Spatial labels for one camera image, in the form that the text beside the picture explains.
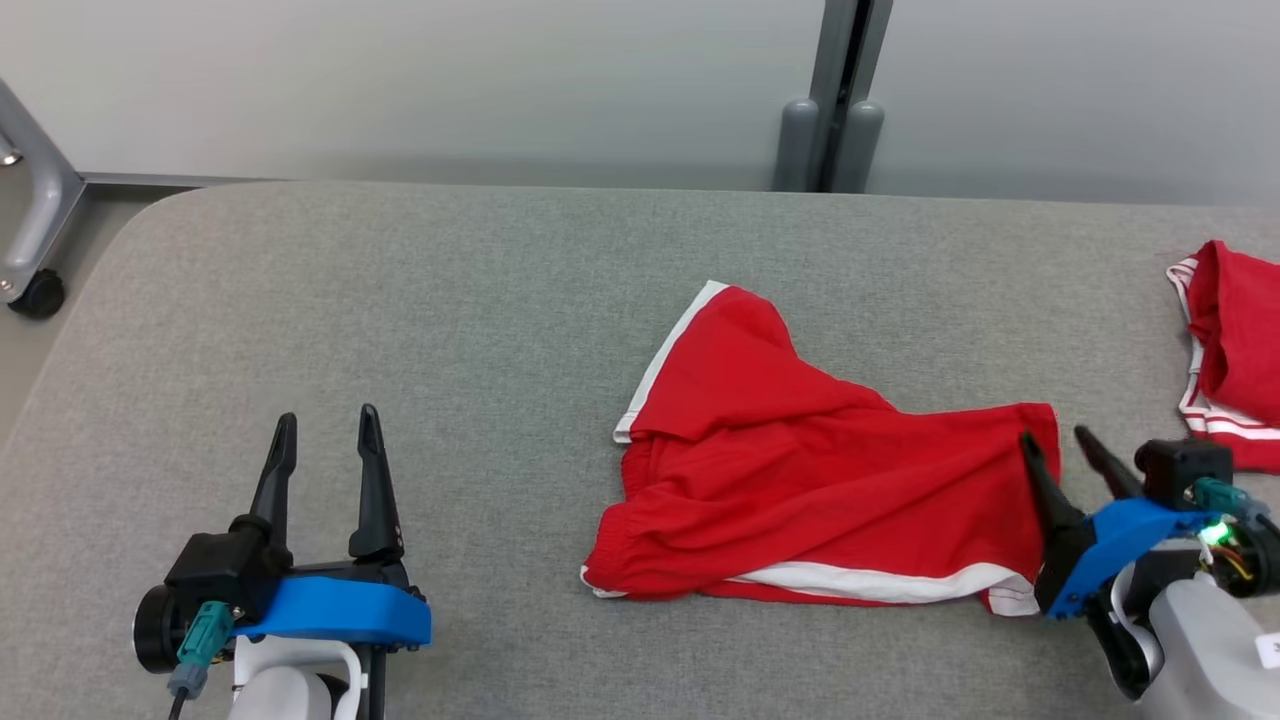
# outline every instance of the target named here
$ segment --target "folded red garment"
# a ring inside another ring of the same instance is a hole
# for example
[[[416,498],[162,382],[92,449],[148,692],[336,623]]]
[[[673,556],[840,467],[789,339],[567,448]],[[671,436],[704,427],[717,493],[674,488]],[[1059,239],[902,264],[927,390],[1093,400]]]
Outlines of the folded red garment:
[[[1280,265],[1221,240],[1169,269],[1192,334],[1179,410],[1242,470],[1280,473]]]
[[[699,592],[899,605],[978,594],[1038,611],[1042,539],[1019,437],[1059,474],[1043,404],[911,415],[804,363],[777,310],[709,282],[614,430],[626,500],[582,580],[600,597]]]

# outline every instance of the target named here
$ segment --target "white label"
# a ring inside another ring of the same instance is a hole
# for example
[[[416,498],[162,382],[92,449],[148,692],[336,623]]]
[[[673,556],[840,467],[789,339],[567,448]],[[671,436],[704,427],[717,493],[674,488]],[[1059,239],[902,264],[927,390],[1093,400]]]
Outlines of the white label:
[[[1258,643],[1258,657],[1267,670],[1280,667],[1280,633],[1258,635],[1253,642]]]

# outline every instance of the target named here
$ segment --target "robotic arm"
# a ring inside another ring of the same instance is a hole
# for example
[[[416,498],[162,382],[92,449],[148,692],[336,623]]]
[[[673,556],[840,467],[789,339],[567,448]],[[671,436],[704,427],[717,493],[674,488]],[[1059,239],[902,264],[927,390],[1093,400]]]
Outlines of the robotic arm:
[[[1111,676],[1147,717],[1280,719],[1280,675],[1262,666],[1263,634],[1236,598],[1280,592],[1280,529],[1266,505],[1231,486],[1231,451],[1149,441],[1139,482],[1083,425],[1089,465],[1115,501],[1073,506],[1023,437],[1044,536],[1041,612],[1085,618]]]
[[[431,611],[410,584],[381,424],[360,414],[364,474],[349,560],[294,565],[285,543],[297,418],[283,415],[248,514],[187,541],[133,621],[133,650],[169,673],[170,720],[214,662],[236,664],[229,720],[381,720],[387,655],[431,642]],[[347,679],[305,667],[339,664]]]

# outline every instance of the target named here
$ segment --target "green led light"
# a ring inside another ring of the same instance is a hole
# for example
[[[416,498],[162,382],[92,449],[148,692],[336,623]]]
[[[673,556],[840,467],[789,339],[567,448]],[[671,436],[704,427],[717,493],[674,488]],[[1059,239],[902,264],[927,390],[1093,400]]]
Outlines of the green led light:
[[[1226,523],[1217,523],[1201,530],[1201,539],[1210,544],[1221,544],[1231,537],[1231,528]]]

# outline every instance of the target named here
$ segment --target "blue plastic bracket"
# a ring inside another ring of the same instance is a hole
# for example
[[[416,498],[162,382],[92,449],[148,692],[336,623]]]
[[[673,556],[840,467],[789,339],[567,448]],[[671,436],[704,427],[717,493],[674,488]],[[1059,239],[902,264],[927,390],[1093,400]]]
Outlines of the blue plastic bracket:
[[[431,644],[431,609],[407,592],[378,583],[285,578],[257,625],[232,635],[276,635],[384,647]]]
[[[1179,512],[1146,497],[1107,505],[1089,518],[1097,539],[1080,556],[1046,615],[1059,619],[1082,615],[1085,598],[1120,574],[1125,565],[1167,538],[1193,536],[1220,519],[1219,512]]]

